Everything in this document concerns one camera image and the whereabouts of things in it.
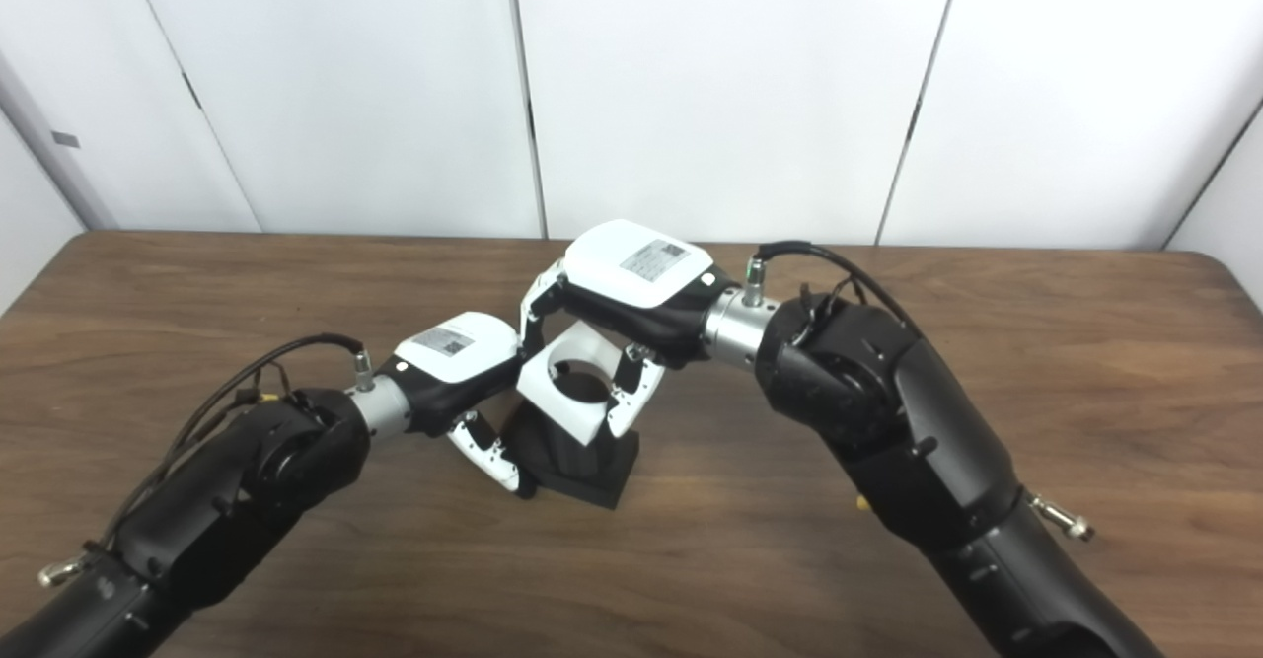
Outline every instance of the wire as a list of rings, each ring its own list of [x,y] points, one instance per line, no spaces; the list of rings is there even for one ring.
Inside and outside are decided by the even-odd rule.
[[[154,470],[150,471],[143,481],[140,481],[135,490],[133,490],[131,494],[128,495],[126,500],[123,501],[123,505],[119,506],[114,517],[110,518],[105,530],[101,533],[101,539],[97,542],[97,546],[107,549],[110,543],[114,542],[114,535],[117,532],[119,525],[123,523],[123,519],[128,517],[128,513],[130,513],[138,503],[144,500],[149,493],[153,493],[154,489],[162,485],[172,467],[174,467],[176,464],[184,457],[184,455],[197,447],[198,443],[213,433],[215,429],[218,428],[225,419],[227,419],[230,413],[242,407],[254,405],[254,403],[259,402],[261,397],[259,393],[259,383],[263,380],[263,370],[266,366],[275,366],[277,370],[279,370],[280,385],[288,397],[292,392],[289,388],[289,375],[285,374],[284,366],[280,366],[277,360],[279,357],[284,357],[289,352],[314,345],[333,345],[345,349],[347,352],[351,352],[351,355],[364,352],[364,344],[360,342],[360,340],[355,340],[345,335],[328,333],[328,331],[326,331],[326,333],[290,340],[290,342],[274,349],[272,352],[266,352],[263,357],[258,357],[254,362],[249,362],[249,365],[244,366],[237,374],[232,375],[231,379],[221,384],[221,386],[217,388],[215,393],[212,393],[206,402],[203,402],[202,405],[193,412],[192,416],[189,416],[188,421],[184,422],[184,426],[181,427],[179,433],[176,434],[176,440],[172,442],[171,448],[167,450],[167,455],[163,456],[163,460],[158,461],[158,466],[154,467]],[[205,424],[201,423],[206,414],[208,414],[208,412],[211,412],[217,403],[222,402],[225,397],[241,386],[244,380],[251,379],[251,376],[254,378],[254,388],[251,390],[254,392],[253,395],[239,394],[237,398],[235,398],[231,403],[227,403],[227,405],[222,409],[217,410]]]
[[[882,284],[873,280],[873,277],[868,275],[861,268],[853,264],[847,258],[834,253],[834,250],[825,249],[823,245],[811,244],[810,241],[775,241],[772,244],[759,245],[758,251],[754,253],[754,258],[763,259],[763,261],[770,261],[770,259],[789,254],[826,259],[826,261],[834,264],[835,266],[842,268],[842,270],[847,272],[851,277],[851,283],[855,284],[856,290],[859,289],[859,284],[864,284],[864,288],[870,289],[873,296],[875,296],[877,299],[879,299],[882,304],[885,306],[885,308],[888,308],[888,311],[890,311],[890,313],[893,313],[906,328],[908,328],[908,331],[912,331],[912,333],[917,337],[925,337],[925,335],[921,333],[921,328],[917,327],[917,323],[914,323],[912,317],[908,316],[908,312],[903,309],[903,306],[899,306],[898,299],[894,299],[893,296],[887,293],[887,290],[882,288]],[[856,296],[860,297],[861,302],[864,302],[861,294]]]
[[[207,400],[203,402],[202,405],[193,412],[193,416],[184,422],[184,426],[179,429],[179,433],[176,434],[176,441],[172,442],[168,453],[174,452],[177,447],[181,446],[181,443],[188,441],[188,437],[193,433],[193,429],[197,427],[198,422],[202,421],[202,417],[206,416],[212,408],[215,408],[215,405],[220,403],[225,397],[227,397],[230,392],[241,386],[241,383],[249,379],[250,375],[254,374],[254,371],[261,370],[270,362],[274,362],[279,357],[284,357],[289,352],[293,352],[303,347],[311,347],[313,345],[336,345],[338,347],[346,349],[346,351],[351,352],[351,355],[359,355],[360,352],[364,352],[364,344],[360,342],[360,340],[355,340],[345,335],[331,333],[330,331],[325,331],[325,333],[321,335],[312,335],[308,337],[301,337],[298,340],[293,340],[292,342],[287,342],[280,347],[274,349],[272,352],[266,352],[266,355],[264,355],[263,357],[258,357],[258,360],[255,360],[254,362],[249,362],[249,365],[244,366],[244,369],[240,370],[236,375],[234,375],[232,379],[224,383],[222,386],[217,388],[215,393],[212,393],[211,397],[208,397]]]

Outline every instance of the metal coupling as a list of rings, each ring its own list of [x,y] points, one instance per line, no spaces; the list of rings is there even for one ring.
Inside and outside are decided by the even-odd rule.
[[[1087,518],[1082,515],[1074,514],[1033,493],[1027,494],[1027,501],[1032,510],[1038,513],[1041,518],[1061,528],[1061,532],[1070,539],[1091,542],[1092,537],[1096,535],[1096,530],[1087,523]]]
[[[356,392],[373,392],[376,383],[373,380],[373,360],[368,350],[355,354],[355,389]]]
[[[44,589],[53,589],[54,586],[62,586],[78,575],[82,575],[83,559],[83,554],[80,554],[73,559],[54,562],[43,570],[39,570],[39,575],[37,575],[39,578],[39,586]]]
[[[763,279],[768,275],[768,264],[757,256],[750,258],[745,266],[745,294],[741,304],[746,308],[763,306]]]

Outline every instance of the white block with hole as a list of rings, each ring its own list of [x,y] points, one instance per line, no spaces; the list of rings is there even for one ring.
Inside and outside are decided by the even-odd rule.
[[[560,362],[590,362],[614,379],[623,351],[586,323],[575,323],[522,366],[518,392],[576,441],[592,442],[605,423],[606,402],[578,402],[557,389],[552,370]]]

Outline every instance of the silver metal connector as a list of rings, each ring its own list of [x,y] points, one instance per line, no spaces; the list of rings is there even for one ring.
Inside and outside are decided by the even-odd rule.
[[[355,389],[356,392],[373,392],[376,384],[373,380],[373,360],[369,351],[362,350],[355,354]]]
[[[702,328],[702,347],[710,357],[735,368],[754,370],[754,357],[763,344],[763,333],[781,306],[775,299],[762,296],[759,299],[763,301],[759,306],[744,306],[738,288],[729,288],[715,299]]]
[[[39,575],[37,575],[37,577],[39,578],[39,586],[44,589],[53,589],[54,586],[62,586],[82,573],[83,556],[80,554],[73,559],[54,562],[43,570],[39,570]]]
[[[1087,523],[1087,518],[1082,515],[1074,514],[1033,493],[1027,494],[1027,501],[1032,510],[1038,513],[1041,518],[1061,528],[1061,532],[1070,539],[1091,542],[1092,537],[1096,535],[1096,530]]]
[[[745,266],[745,294],[741,304],[746,308],[763,306],[763,279],[768,275],[768,264],[763,259],[750,258]]]

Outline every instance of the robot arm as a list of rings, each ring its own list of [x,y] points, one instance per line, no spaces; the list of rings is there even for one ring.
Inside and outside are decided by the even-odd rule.
[[[805,287],[794,302],[765,299],[768,264],[784,254],[830,259],[847,278],[831,294]],[[640,272],[652,280],[633,280]],[[1038,515],[1080,539],[1091,537],[1086,522],[1021,485],[942,357],[846,259],[806,242],[764,245],[741,287],[693,245],[609,222],[549,277],[537,302],[618,331],[672,369],[715,359],[751,371],[772,408],[818,433],[882,523],[930,559],[999,654],[1161,658]],[[840,298],[844,284],[859,302]]]
[[[0,638],[0,658],[140,658],[195,611],[226,599],[303,513],[359,479],[370,450],[398,433],[447,434],[505,488],[533,484],[486,442],[474,407],[517,381],[517,335],[466,313],[397,349],[374,374],[356,340],[316,336],[355,354],[357,384],[345,392],[237,392],[220,414],[202,416],[253,371],[301,345],[278,349],[205,403],[100,542],[40,572],[68,582],[40,611]],[[226,424],[227,412],[249,407]]]

